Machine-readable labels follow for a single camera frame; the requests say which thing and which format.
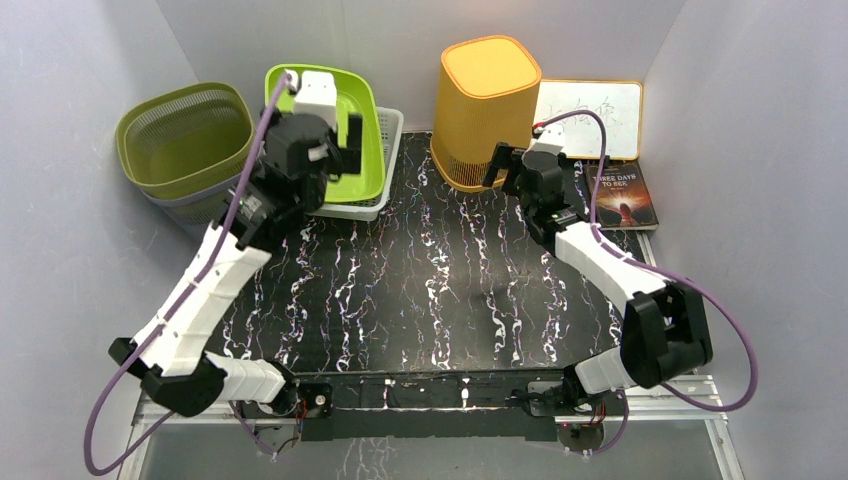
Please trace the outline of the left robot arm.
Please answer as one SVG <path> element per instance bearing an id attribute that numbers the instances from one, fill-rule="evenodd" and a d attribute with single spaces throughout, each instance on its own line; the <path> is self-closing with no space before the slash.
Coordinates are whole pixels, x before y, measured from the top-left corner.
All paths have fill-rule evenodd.
<path id="1" fill-rule="evenodd" d="M 284 237 L 323 206 L 328 183 L 359 171 L 363 139 L 356 113 L 344 133 L 314 114 L 271 114 L 247 178 L 225 198 L 171 295 L 134 337 L 109 348 L 156 404 L 184 417 L 216 402 L 254 402 L 275 416 L 297 409 L 300 381 L 281 363 L 209 353 L 206 344 Z"/>

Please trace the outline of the olive green mesh basket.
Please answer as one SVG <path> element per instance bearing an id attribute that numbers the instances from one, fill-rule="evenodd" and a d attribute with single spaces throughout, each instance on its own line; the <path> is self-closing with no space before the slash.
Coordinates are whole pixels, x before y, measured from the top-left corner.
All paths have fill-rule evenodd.
<path id="1" fill-rule="evenodd" d="M 175 200 L 240 174 L 254 134 L 251 113 L 235 88 L 201 82 L 127 111 L 115 142 L 131 183 L 155 199 Z"/>

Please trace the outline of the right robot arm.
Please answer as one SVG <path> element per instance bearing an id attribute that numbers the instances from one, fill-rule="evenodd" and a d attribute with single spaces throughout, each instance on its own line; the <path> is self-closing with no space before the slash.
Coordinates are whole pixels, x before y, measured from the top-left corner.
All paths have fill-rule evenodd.
<path id="1" fill-rule="evenodd" d="M 504 171 L 501 189 L 518 198 L 530 237 L 590 281 L 622 316 L 618 346 L 565 367 L 557 383 L 531 382 L 513 392 L 534 416 L 587 414 L 608 392 L 655 387 L 713 358 L 702 296 L 629 264 L 617 246 L 597 240 L 574 203 L 577 189 L 566 167 L 561 154 L 499 142 L 482 181 L 490 187 Z"/>

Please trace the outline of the orange mesh basket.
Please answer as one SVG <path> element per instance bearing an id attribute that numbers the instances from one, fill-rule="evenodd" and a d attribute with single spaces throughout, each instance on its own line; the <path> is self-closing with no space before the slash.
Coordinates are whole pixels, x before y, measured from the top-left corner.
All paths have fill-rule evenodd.
<path id="1" fill-rule="evenodd" d="M 529 145 L 541 80 L 533 56 L 509 36 L 442 52 L 430 152 L 451 188 L 482 191 L 497 143 Z"/>

